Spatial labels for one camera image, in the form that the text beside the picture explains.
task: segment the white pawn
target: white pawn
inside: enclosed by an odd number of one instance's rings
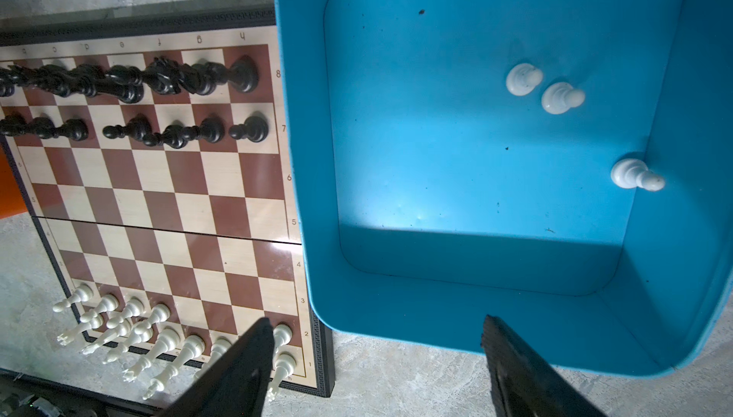
[[[536,68],[536,66],[527,63],[519,64],[509,70],[509,74],[507,75],[507,89],[515,96],[526,96],[534,91],[534,88],[543,79],[545,79],[545,74],[542,73],[542,70]]]
[[[232,347],[232,343],[229,342],[228,339],[220,337],[219,339],[216,339],[216,342],[211,346],[211,358],[204,363],[201,366],[201,369],[197,371],[196,374],[194,374],[194,380],[198,380],[206,373],[206,370],[211,367],[211,365],[216,363],[216,360],[221,358],[222,355],[226,353],[226,350],[229,350],[229,348]]]
[[[77,286],[71,296],[67,297],[63,301],[59,301],[53,304],[54,312],[62,312],[64,309],[68,309],[74,302],[87,302],[94,296],[94,292],[87,285]]]
[[[275,338],[275,352],[273,353],[273,359],[275,359],[280,348],[292,339],[292,330],[290,330],[286,324],[281,323],[273,330],[273,337]]]
[[[295,372],[295,358],[287,353],[281,353],[275,359],[275,377],[268,385],[268,401],[272,401],[280,391],[280,382]]]
[[[132,382],[140,375],[142,371],[152,366],[152,360],[158,357],[161,353],[170,352],[176,348],[180,343],[181,338],[174,330],[170,328],[164,329],[158,334],[158,340],[152,346],[150,351],[144,356],[140,357],[133,365],[133,367],[127,368],[123,371],[123,381]]]
[[[160,323],[168,320],[171,316],[171,310],[165,304],[156,304],[150,312],[150,317],[146,320],[135,323],[136,332],[142,333],[145,330],[149,330],[155,323]]]
[[[76,338],[79,334],[81,334],[82,331],[86,331],[89,329],[97,329],[100,326],[102,326],[102,322],[103,322],[102,317],[97,315],[96,317],[92,318],[88,322],[79,323],[74,328],[64,331],[56,338],[56,340],[61,345],[69,345],[74,340],[74,338]]]
[[[136,297],[130,299],[125,305],[122,312],[115,312],[107,320],[107,328],[114,328],[123,322],[124,319],[137,317],[145,310],[143,303]]]
[[[580,107],[586,101],[586,93],[569,82],[556,82],[542,94],[542,107],[548,113],[559,115],[571,108]]]
[[[113,341],[116,338],[120,336],[126,336],[130,333],[130,330],[133,328],[133,324],[129,319],[123,320],[122,323],[115,326],[114,328],[110,328],[106,330],[102,336],[99,336],[96,341],[92,342],[91,344],[87,345],[85,348],[81,349],[82,355],[89,355],[91,353],[94,353],[97,351],[98,348],[102,347],[109,341]]]
[[[130,349],[130,346],[138,344],[139,342],[147,342],[150,340],[151,337],[152,330],[146,330],[142,333],[136,333],[135,327],[133,326],[133,329],[130,332],[130,336],[122,342],[118,343],[117,347],[110,350],[102,363],[107,364],[119,360],[119,358],[123,356],[123,353],[127,352]]]
[[[90,321],[92,318],[96,317],[102,312],[114,311],[115,309],[117,309],[118,305],[119,301],[114,294],[105,294],[104,296],[102,296],[99,304],[97,304],[97,307],[84,312],[81,317],[79,317],[79,320],[83,322]]]
[[[183,341],[183,347],[181,347],[181,353],[178,354],[175,360],[166,366],[166,368],[159,375],[153,377],[150,381],[150,387],[147,389],[142,399],[148,399],[155,394],[156,391],[163,391],[168,385],[168,381],[171,377],[178,376],[181,366],[195,357],[201,355],[204,352],[204,340],[195,334],[190,335]]]
[[[639,187],[647,191],[659,191],[666,181],[661,175],[649,170],[644,161],[639,159],[622,159],[610,170],[610,179],[622,188]]]

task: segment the chessboard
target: chessboard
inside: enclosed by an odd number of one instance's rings
[[[230,81],[206,94],[185,88],[157,94],[146,81],[138,84],[142,98],[134,103],[114,94],[63,97],[48,88],[15,87],[0,97],[6,119],[50,119],[56,128],[81,119],[88,135],[77,140],[63,132],[56,137],[5,133],[11,136],[3,146],[66,295],[82,285],[94,293],[72,305],[77,320],[106,294],[120,302],[117,311],[131,298],[144,304],[133,322],[164,303],[168,320],[153,325],[152,338],[130,351],[147,353],[160,331],[171,328],[180,339],[196,334],[204,340],[203,353],[187,363],[201,367],[216,339],[233,343],[268,317],[273,326],[285,324],[292,331],[280,351],[295,358],[295,372],[282,386],[330,396],[331,333],[308,304],[277,29],[258,26],[259,10],[244,14],[244,19],[186,18],[176,24],[151,19],[137,24],[140,34],[131,34],[129,25],[119,30],[124,37],[116,37],[114,28],[92,25],[71,35],[58,31],[57,41],[53,32],[34,30],[22,40],[2,40],[5,69],[54,66],[68,73],[91,65],[102,72],[113,66],[146,72],[161,58],[184,67],[231,67],[244,58],[253,61],[258,77],[247,92]],[[246,24],[237,26],[236,20]],[[237,140],[226,134],[251,116],[266,122],[266,137]],[[151,146],[133,137],[106,137],[105,128],[119,129],[141,117],[149,123],[147,133],[160,142],[172,125],[200,133],[205,119],[215,119],[224,137],[216,142],[197,137],[183,147],[168,140]],[[106,322],[108,315],[102,315]],[[84,336],[92,342],[104,332],[102,324]],[[160,357],[173,360],[179,353],[180,345]]]

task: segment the chessboard border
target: chessboard border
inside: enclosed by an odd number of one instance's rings
[[[138,16],[130,18],[103,19],[97,21],[79,23],[60,23],[47,26],[25,27],[13,30],[0,30],[0,46],[13,45],[34,45],[47,42],[67,42],[76,40],[104,39],[113,37],[138,37],[151,34],[174,34],[191,31],[211,31],[227,28],[246,28],[260,26],[275,26],[274,5],[259,5],[245,9],[211,9],[191,13],[177,13],[172,15]],[[69,297],[71,292],[66,284],[61,268],[45,236],[38,217],[32,207],[30,197],[26,191],[21,174],[15,163],[10,147],[4,136],[0,136],[0,147],[7,157],[8,164],[13,171],[15,181],[23,195],[28,212],[31,214],[33,224],[38,231],[38,236],[46,250],[54,272],[61,283],[64,294]],[[74,317],[79,322],[79,312],[76,305],[72,305]],[[322,396],[328,398],[334,390],[336,379],[334,366],[334,342],[331,329],[320,321],[312,308],[309,308],[311,318],[311,332],[313,334],[313,348],[316,371],[317,386],[308,387],[297,383],[282,382],[281,387],[305,394]],[[93,342],[97,338],[91,337],[84,331],[84,339]],[[116,347],[116,342],[108,342],[107,347]],[[141,347],[130,347],[130,351],[140,355],[149,352]],[[173,361],[176,357],[164,353],[158,358]],[[186,362],[189,367],[201,368],[200,361],[189,360]]]

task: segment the blue bin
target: blue bin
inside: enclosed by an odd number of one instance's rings
[[[336,330],[689,363],[731,290],[733,0],[276,0],[311,303]],[[508,71],[545,73],[515,97]],[[540,105],[567,81],[586,102]],[[666,178],[624,190],[629,155]]]

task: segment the white chess piece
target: white chess piece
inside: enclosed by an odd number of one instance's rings
[[[273,330],[273,337],[275,338],[275,352],[273,353],[273,360],[275,360],[280,348],[292,339],[292,330],[290,330],[286,324],[281,323]]]
[[[138,298],[133,297],[124,305],[122,312],[115,312],[110,315],[107,321],[107,328],[114,328],[126,318],[137,317],[142,314],[143,310],[145,310],[143,303]]]
[[[216,363],[216,360],[221,358],[222,355],[226,353],[226,350],[229,350],[229,348],[232,347],[232,343],[229,342],[228,339],[220,337],[219,339],[216,339],[216,342],[211,346],[211,358],[204,363],[201,366],[201,369],[197,371],[196,374],[194,374],[194,380],[198,380],[206,373],[206,370],[211,367],[211,365]]]
[[[644,161],[639,159],[622,159],[610,170],[610,179],[622,188],[639,187],[647,191],[659,191],[666,181],[661,175],[650,171]]]
[[[556,82],[542,94],[542,107],[553,115],[580,107],[585,101],[586,93],[582,89],[573,88],[569,82]]]
[[[64,331],[56,338],[56,340],[61,345],[69,345],[74,340],[74,338],[76,338],[79,334],[81,334],[82,331],[86,331],[89,329],[97,329],[100,326],[102,326],[102,322],[103,322],[102,317],[97,315],[96,317],[92,318],[88,322],[79,323],[74,328]]]
[[[117,309],[118,305],[119,305],[119,301],[117,301],[117,298],[115,297],[114,294],[105,294],[104,296],[102,296],[102,299],[99,302],[99,304],[97,304],[97,307],[84,312],[81,315],[81,317],[79,317],[79,320],[83,322],[90,321],[92,318],[96,317],[97,315],[102,314],[102,312],[114,311],[115,309]]]
[[[287,353],[281,353],[275,359],[275,377],[268,385],[268,401],[272,401],[280,391],[280,382],[295,372],[295,358]]]
[[[115,326],[114,328],[110,328],[106,330],[102,336],[99,336],[96,341],[92,342],[91,344],[87,345],[85,348],[81,349],[82,355],[90,355],[97,351],[98,348],[102,347],[109,341],[113,341],[116,338],[120,336],[126,336],[128,333],[130,333],[130,330],[133,328],[133,324],[130,320],[124,320],[119,325]]]
[[[150,312],[150,317],[148,317],[146,320],[135,323],[135,330],[138,330],[139,332],[149,330],[155,323],[164,322],[168,320],[170,316],[171,310],[168,309],[167,305],[156,304]]]
[[[152,337],[152,330],[145,330],[142,333],[137,333],[133,326],[130,336],[117,344],[117,347],[110,350],[107,356],[102,361],[103,364],[112,363],[113,361],[119,360],[123,353],[130,349],[130,346],[138,344],[139,342],[147,342]]]
[[[71,293],[71,296],[67,297],[63,301],[59,301],[53,304],[54,312],[62,312],[64,309],[68,309],[74,302],[87,302],[94,296],[94,292],[87,285],[79,285]]]
[[[544,79],[545,74],[536,66],[527,63],[519,64],[509,70],[507,89],[515,96],[526,96],[534,91],[534,88]]]
[[[166,368],[159,375],[153,377],[150,381],[150,387],[147,389],[142,399],[149,399],[156,391],[163,391],[168,385],[168,381],[171,377],[178,376],[181,366],[204,352],[204,340],[195,334],[190,335],[183,341],[183,347],[181,347],[181,353],[178,354],[175,360],[166,366]]]
[[[158,334],[158,340],[152,346],[150,351],[144,356],[141,356],[137,363],[133,367],[127,368],[123,371],[123,381],[132,382],[140,375],[142,371],[152,366],[152,360],[158,357],[161,353],[170,352],[176,348],[180,343],[181,338],[174,330],[166,328]]]

